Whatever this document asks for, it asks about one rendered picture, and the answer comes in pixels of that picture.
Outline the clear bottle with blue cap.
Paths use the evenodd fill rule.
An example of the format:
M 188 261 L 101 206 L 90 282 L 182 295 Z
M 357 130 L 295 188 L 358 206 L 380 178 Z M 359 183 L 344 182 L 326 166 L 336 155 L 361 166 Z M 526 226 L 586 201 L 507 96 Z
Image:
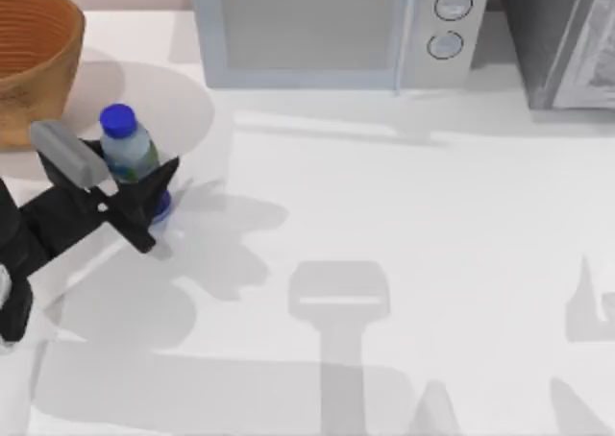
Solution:
M 103 157 L 117 182 L 136 183 L 160 167 L 158 149 L 130 106 L 105 107 L 99 123 Z

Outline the microwave oven door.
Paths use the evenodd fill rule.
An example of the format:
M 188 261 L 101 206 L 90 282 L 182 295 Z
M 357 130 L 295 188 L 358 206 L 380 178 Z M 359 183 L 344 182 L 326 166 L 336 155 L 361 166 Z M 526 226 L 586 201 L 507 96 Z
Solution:
M 406 0 L 192 5 L 211 87 L 395 91 Z

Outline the round microwave knob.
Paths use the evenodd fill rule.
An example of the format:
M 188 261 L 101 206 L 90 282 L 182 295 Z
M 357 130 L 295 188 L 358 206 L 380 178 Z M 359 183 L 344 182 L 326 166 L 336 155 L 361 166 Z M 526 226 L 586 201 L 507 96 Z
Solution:
M 434 35 L 427 44 L 427 51 L 432 58 L 446 61 L 458 56 L 464 48 L 463 37 L 455 31 L 447 31 L 441 35 Z
M 458 21 L 473 9 L 473 0 L 435 0 L 434 12 L 443 21 Z

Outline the woven wooden basket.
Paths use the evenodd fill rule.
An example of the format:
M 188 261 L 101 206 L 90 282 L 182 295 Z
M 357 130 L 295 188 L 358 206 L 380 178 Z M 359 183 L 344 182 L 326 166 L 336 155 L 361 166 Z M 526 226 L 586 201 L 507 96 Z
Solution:
M 85 29 L 72 0 L 0 0 L 0 150 L 29 147 L 31 123 L 62 117 Z

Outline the pale microwave oven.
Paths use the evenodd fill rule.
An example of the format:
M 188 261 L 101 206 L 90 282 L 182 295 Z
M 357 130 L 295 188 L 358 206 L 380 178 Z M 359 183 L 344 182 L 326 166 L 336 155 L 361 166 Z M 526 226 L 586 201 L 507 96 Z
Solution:
M 438 18 L 434 2 L 415 1 L 401 91 L 455 88 L 461 86 L 469 74 L 487 0 L 473 0 L 473 9 L 458 21 Z M 455 58 L 435 60 L 427 51 L 428 41 L 447 31 L 459 33 L 464 39 L 464 48 Z

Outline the grey cabinet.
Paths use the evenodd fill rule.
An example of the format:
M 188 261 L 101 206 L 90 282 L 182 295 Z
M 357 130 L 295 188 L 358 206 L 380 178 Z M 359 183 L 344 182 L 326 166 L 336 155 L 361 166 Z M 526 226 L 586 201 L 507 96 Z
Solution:
M 531 109 L 615 110 L 615 0 L 501 0 Z

